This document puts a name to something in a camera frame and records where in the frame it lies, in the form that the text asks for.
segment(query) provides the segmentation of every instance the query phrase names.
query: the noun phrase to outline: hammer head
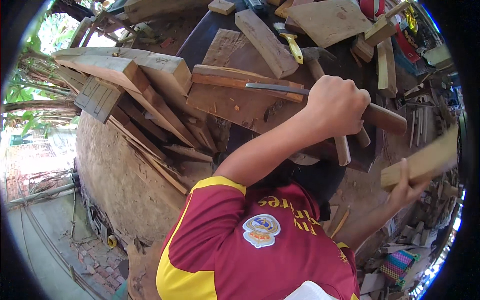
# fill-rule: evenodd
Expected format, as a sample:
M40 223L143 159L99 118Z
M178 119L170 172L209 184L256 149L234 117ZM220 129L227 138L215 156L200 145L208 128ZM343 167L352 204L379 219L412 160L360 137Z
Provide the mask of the hammer head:
M335 55L333 55L332 53L323 49L322 47L302 48L301 52L303 54L303 59L304 60L317 60L320 57L325 58L325 59L329 59L329 60L336 60Z

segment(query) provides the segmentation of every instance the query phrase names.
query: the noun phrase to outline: hand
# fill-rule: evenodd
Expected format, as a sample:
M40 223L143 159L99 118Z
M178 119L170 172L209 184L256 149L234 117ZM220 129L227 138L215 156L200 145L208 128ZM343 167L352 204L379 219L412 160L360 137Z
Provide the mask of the hand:
M308 103L299 115L313 133L326 130L325 138L356 134L361 130L361 116L369 103L368 92L359 90L352 80L324 75L313 85Z
M420 198L421 193L430 184L430 180L419 183L414 187L410 187L408 184L408 163L405 158L402 158L400 162L400 182L394 187L392 192L388 195L389 204L395 205L398 209L401 209L408 204Z

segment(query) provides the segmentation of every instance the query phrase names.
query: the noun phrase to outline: yellow paintbrush handle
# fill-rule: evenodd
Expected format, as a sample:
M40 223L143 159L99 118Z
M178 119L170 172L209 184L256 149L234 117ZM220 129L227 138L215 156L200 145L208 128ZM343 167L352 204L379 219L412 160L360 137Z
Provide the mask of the yellow paintbrush handle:
M291 35L284 35L284 38L287 39L288 45L290 46L290 51L292 52L293 57L299 64L303 64L303 54L300 50L300 47L297 45L297 42Z

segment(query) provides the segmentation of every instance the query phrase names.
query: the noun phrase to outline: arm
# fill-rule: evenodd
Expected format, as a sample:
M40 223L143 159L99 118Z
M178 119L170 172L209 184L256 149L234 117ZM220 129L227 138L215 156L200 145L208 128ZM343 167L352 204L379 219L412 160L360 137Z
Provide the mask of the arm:
M387 201L371 210L361 218L346 223L334 236L335 242L344 242L354 252L375 232L382 228L400 209L419 199L430 181L417 184L413 188L408 185L408 164L402 159L400 183L388 195Z
M225 159L213 176L250 186L293 153L333 136L356 134L370 103L366 90L352 80L322 76L310 90L308 103L296 115L249 141Z

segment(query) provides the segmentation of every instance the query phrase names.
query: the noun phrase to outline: colorful woven bag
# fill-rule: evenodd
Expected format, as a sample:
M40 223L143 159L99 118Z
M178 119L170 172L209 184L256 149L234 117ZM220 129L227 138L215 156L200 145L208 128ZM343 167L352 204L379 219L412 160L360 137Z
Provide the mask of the colorful woven bag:
M384 263L380 266L380 271L392 284L403 287L405 280L403 278L410 271L414 262L420 259L419 254L413 254L405 250L399 250L389 254Z

